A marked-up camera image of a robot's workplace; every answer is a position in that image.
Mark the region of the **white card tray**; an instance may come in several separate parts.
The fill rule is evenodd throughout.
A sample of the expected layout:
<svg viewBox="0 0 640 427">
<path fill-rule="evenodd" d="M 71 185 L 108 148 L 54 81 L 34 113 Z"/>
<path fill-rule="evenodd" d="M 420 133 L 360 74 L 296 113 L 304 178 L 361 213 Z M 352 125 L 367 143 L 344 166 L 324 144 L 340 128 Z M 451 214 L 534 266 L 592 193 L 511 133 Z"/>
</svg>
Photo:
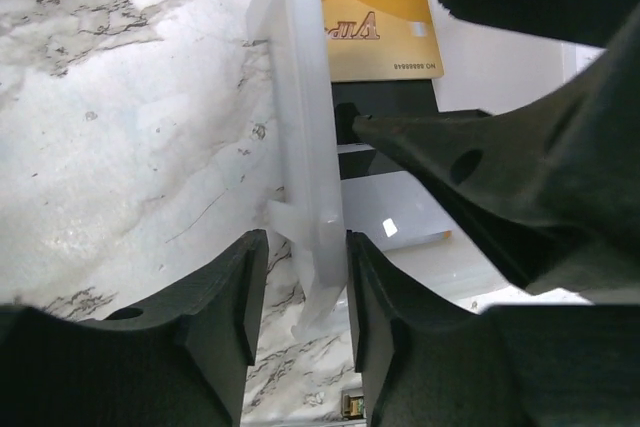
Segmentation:
<svg viewBox="0 0 640 427">
<path fill-rule="evenodd" d="M 428 1 L 444 75 L 430 79 L 438 112 L 423 117 L 484 117 L 516 110 L 570 82 L 607 48 L 474 24 L 452 16 L 438 0 Z M 306 297 L 294 332 L 307 336 L 327 327 L 329 313 L 346 286 L 346 234 L 351 231 L 343 216 L 322 0 L 251 0 L 247 25 L 251 40 L 269 46 L 285 197 L 269 203 L 268 217 L 271 227 L 292 246 Z M 639 293 L 586 297 L 561 287 L 541 293 L 521 290 L 539 295 L 559 289 L 593 304 L 639 300 Z"/>
</svg>

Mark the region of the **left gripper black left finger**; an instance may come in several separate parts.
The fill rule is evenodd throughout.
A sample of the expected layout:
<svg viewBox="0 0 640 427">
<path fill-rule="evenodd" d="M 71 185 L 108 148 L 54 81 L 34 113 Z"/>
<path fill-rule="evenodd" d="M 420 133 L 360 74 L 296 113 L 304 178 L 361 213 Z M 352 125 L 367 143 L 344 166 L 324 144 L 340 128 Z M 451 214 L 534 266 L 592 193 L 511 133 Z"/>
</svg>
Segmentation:
<svg viewBox="0 0 640 427">
<path fill-rule="evenodd" d="M 236 426 L 256 359 L 269 245 L 242 235 L 106 319 L 1 309 L 5 426 Z"/>
</svg>

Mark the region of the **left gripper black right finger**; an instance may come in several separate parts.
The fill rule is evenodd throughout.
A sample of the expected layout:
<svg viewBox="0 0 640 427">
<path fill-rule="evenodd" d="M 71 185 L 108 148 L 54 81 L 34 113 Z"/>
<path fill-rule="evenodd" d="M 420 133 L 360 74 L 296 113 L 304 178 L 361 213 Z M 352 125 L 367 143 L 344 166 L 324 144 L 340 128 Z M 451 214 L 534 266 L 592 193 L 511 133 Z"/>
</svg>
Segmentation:
<svg viewBox="0 0 640 427">
<path fill-rule="evenodd" d="M 479 314 L 349 233 L 355 369 L 371 426 L 635 426 L 639 310 L 498 305 Z"/>
</svg>

